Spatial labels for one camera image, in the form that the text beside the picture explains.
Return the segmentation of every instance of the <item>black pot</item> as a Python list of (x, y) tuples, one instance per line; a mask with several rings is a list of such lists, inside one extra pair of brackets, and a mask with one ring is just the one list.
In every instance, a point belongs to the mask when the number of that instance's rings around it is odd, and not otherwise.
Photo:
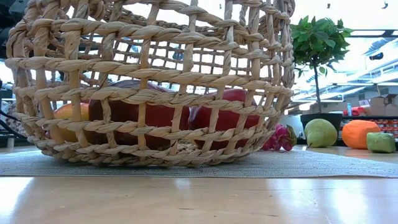
[(329, 121), (336, 128), (337, 138), (338, 138), (338, 133), (340, 132), (340, 125), (341, 121), (343, 120), (343, 115), (338, 113), (303, 114), (300, 117), (301, 123), (303, 124), (303, 129), (305, 129), (305, 126), (307, 125), (308, 122), (318, 118)]

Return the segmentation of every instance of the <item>woven basket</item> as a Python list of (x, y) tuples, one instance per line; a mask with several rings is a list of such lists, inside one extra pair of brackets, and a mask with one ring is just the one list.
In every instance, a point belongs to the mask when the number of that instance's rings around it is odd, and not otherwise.
[[(140, 4), (150, 6), (147, 19), (134, 14)], [(43, 154), (71, 162), (138, 166), (219, 164), (259, 150), (292, 96), (289, 18), (295, 3), (226, 0), (225, 5), (214, 7), (224, 8), (224, 19), (200, 8), (198, 0), (190, 5), (168, 0), (30, 0), (24, 19), (10, 31), (6, 60), (16, 84), (17, 116), (28, 140)], [(236, 7), (239, 21), (232, 19)], [(158, 21), (159, 11), (185, 14), (182, 23), (188, 25)], [(198, 21), (211, 27), (196, 26)], [(63, 81), (56, 81), (58, 72), (65, 74)], [(141, 84), (138, 88), (109, 86), (112, 77)], [(177, 91), (150, 90), (148, 82)], [(247, 90), (246, 100), (223, 100), (227, 88)], [(217, 94), (198, 94), (199, 90)], [(103, 120), (82, 121), (80, 102), (90, 99), (101, 100)], [(252, 105), (254, 99), (258, 106)], [(138, 105), (138, 119), (113, 121), (109, 102), (115, 100)], [(67, 101), (72, 102), (73, 116), (55, 119), (57, 102)], [(172, 125), (146, 125), (148, 105), (175, 108)], [(211, 108), (208, 127), (179, 130), (183, 106)], [(215, 131), (219, 110), (239, 114), (235, 128)], [(246, 129), (248, 115), (260, 119)], [(64, 140), (60, 130), (65, 128), (75, 132), (78, 142)], [(106, 144), (92, 144), (87, 131), (106, 134)], [(137, 136), (138, 144), (118, 144), (116, 133)], [(170, 140), (170, 146), (148, 148), (144, 135)], [(246, 144), (236, 147), (241, 139), (247, 139)], [(194, 140), (206, 143), (199, 148)], [(214, 141), (229, 143), (210, 150)]]

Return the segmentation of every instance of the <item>plant stem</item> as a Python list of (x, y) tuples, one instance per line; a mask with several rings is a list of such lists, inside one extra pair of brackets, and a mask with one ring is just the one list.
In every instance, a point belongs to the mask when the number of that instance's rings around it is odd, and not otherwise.
[(317, 64), (315, 63), (315, 59), (312, 59), (312, 66), (313, 66), (313, 71), (315, 72), (315, 88), (317, 89), (317, 104), (318, 104), (318, 111), (319, 113), (322, 113), (322, 107), (321, 107), (321, 97), (319, 95), (319, 83), (318, 83), (318, 71), (317, 71)]

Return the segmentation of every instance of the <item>potted plant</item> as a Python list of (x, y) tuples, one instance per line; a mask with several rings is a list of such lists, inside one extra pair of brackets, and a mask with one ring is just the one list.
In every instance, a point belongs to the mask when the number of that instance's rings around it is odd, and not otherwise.
[(333, 68), (331, 63), (344, 59), (348, 52), (346, 48), (349, 46), (345, 38), (349, 37), (353, 30), (344, 28), (342, 20), (337, 24), (327, 18), (316, 20), (314, 17), (308, 21), (308, 16), (301, 19), (297, 25), (291, 25), (291, 28), (294, 62), (302, 66), (296, 68), (298, 77), (302, 75), (304, 67), (310, 67), (315, 72), (318, 113), (301, 115), (303, 127), (313, 119), (322, 118), (333, 124), (338, 132), (342, 114), (322, 113), (318, 75), (327, 75), (327, 67)]

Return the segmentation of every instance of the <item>woven mat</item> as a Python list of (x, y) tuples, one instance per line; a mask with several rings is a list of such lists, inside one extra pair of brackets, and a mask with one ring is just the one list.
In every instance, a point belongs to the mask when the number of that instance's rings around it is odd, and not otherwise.
[(0, 155), (0, 176), (131, 176), (131, 177), (393, 177), (398, 164), (310, 151), (257, 152), (230, 164), (186, 167), (96, 167), (44, 156), (40, 151)]

